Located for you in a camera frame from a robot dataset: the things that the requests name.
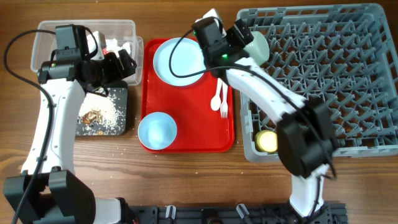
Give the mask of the green bowl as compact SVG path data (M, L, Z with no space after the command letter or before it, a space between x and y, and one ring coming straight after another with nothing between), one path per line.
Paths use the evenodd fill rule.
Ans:
M270 49L266 38L259 31L252 31L253 41L248 43L244 50L258 65L264 64L270 57Z

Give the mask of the brown food scraps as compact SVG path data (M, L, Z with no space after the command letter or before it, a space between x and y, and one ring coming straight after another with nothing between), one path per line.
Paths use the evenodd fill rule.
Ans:
M94 123L100 123L103 120L103 116L101 114L101 110L92 109L91 111L87 112L81 118L82 122L87 125L92 125Z

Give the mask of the light blue plate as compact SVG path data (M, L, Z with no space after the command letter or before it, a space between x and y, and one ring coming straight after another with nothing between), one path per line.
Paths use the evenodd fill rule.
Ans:
M203 73L188 78L177 78L169 69L169 59L172 49L179 38L166 40L155 51L153 66L157 76L172 86L187 86L197 82ZM205 69L203 55L199 44L188 38L184 38L172 55L172 70L178 76L188 75Z

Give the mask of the white plastic spoon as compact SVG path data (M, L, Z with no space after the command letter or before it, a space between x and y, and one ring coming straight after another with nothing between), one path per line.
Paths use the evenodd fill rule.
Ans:
M216 84L216 92L210 102L210 106L213 111L219 110L221 106L221 98L220 98L221 87L222 87L222 80L218 78Z

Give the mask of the pink plastic fork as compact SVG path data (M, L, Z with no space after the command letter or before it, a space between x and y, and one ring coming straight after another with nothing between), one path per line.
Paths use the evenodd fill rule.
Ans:
M221 102L220 106L220 114L222 118L227 118L228 117L228 85L223 82L222 83L222 94L223 94L223 100Z

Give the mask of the light blue bowl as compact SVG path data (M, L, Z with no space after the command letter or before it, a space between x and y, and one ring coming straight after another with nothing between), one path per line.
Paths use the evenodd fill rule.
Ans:
M137 130L141 144L150 150L163 150L177 137L177 124L173 117L163 112L153 112L145 116Z

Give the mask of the yellow plastic cup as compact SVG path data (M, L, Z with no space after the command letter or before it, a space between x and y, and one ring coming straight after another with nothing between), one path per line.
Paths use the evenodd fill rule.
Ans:
M275 132L263 130L254 138L256 150L259 152L275 153L278 149L277 135Z

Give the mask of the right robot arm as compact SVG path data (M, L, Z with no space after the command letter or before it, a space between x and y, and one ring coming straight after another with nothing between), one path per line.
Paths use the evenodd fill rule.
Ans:
M268 75L246 50L255 38L242 20L225 30L218 16L197 19L194 33L205 71L248 96L276 125L278 155L292 174L290 206L305 222L323 206L323 181L334 170L337 142L330 110L317 97L306 98Z

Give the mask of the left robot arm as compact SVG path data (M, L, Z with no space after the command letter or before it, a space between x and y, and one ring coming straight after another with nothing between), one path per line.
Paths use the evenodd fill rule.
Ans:
M77 118L87 93L96 93L135 73L126 50L97 60L88 48L89 28L69 24L53 31L57 48L37 73L41 103L34 141L21 173L5 180L3 193L23 223L138 223L121 197L104 199L75 176Z

